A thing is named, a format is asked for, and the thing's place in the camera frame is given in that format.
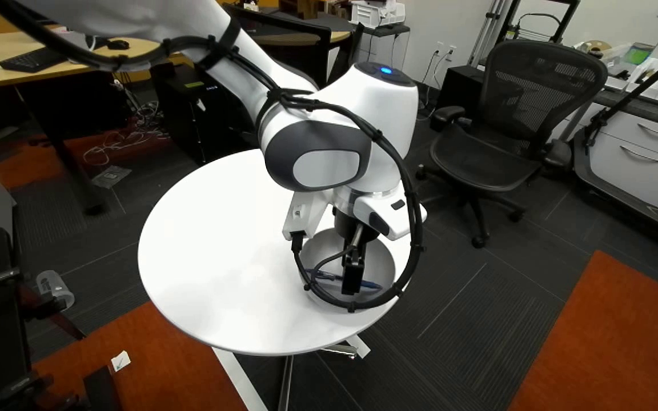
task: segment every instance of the floor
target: floor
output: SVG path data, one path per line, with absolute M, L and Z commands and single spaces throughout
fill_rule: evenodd
M 429 138 L 420 118 L 412 167 L 428 159 Z M 139 227 L 194 161 L 165 148 L 122 167 L 130 176 L 101 189 L 109 207 L 99 217 L 79 213 L 65 177 L 13 192 L 26 270 L 65 277 L 78 299 L 67 313 L 84 331 L 147 302 L 134 261 Z M 420 192 L 436 199 L 440 184 L 422 182 Z M 466 210 L 453 199 L 431 200 L 420 271 L 399 304 L 362 334 L 372 353 L 300 356 L 292 408 L 506 408 L 591 251 L 604 249 L 658 281 L 658 234 L 617 207 L 595 205 L 585 192 L 576 180 L 536 177 L 519 193 L 527 205 L 520 223 L 490 207 L 486 249 L 470 246 Z M 30 325 L 34 360 L 67 343 L 49 321 Z M 238 360 L 275 408 L 280 359 Z

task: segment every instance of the chair wheel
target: chair wheel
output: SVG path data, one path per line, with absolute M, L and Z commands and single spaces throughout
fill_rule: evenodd
M 520 221 L 520 217 L 525 217 L 523 210 L 516 210 L 516 213 L 510 213 L 510 215 L 508 215 L 510 221 Z
M 486 246 L 486 242 L 490 242 L 490 237 L 485 234 L 485 237 L 470 237 L 470 243 L 472 243 L 472 249 L 485 249 Z
M 424 180 L 424 177 L 428 177 L 428 168 L 424 168 L 424 164 L 418 164 L 418 168 L 415 168 L 415 177 L 418 177 L 418 180 Z

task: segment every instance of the round white table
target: round white table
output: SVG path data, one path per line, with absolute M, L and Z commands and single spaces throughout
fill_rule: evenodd
M 175 182 L 148 215 L 137 255 L 157 311 L 193 337 L 248 356 L 318 352 L 387 314 L 396 299 L 347 313 L 303 289 L 280 234 L 290 199 L 268 176 L 260 150 L 221 158 Z M 408 239 L 384 242 L 403 270 Z

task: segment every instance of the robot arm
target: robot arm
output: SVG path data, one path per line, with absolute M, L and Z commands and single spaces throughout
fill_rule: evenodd
M 20 5 L 83 35 L 153 38 L 161 47 L 137 60 L 75 51 L 28 21 Z M 408 266 L 394 289 L 343 306 L 368 307 L 399 294 L 420 251 L 420 207 L 403 168 L 418 111 L 418 92 L 406 76 L 382 63 L 359 63 L 334 85 L 315 89 L 268 57 L 215 0 L 0 0 L 0 13 L 41 43 L 109 71 L 145 65 L 175 51 L 187 54 L 243 101 L 270 176 L 296 192 L 283 227 L 295 249 L 302 234 L 312 234 L 327 205 L 359 221 L 359 230 L 390 239 L 412 232 Z M 363 234 L 350 237 L 354 242 L 347 239 L 347 249 L 357 251 L 357 237 Z

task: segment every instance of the mesh chair back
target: mesh chair back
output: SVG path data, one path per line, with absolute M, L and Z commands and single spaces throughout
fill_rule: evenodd
M 486 60 L 475 126 L 527 141 L 540 154 L 553 128 L 605 85 L 605 65 L 567 45 L 506 40 Z

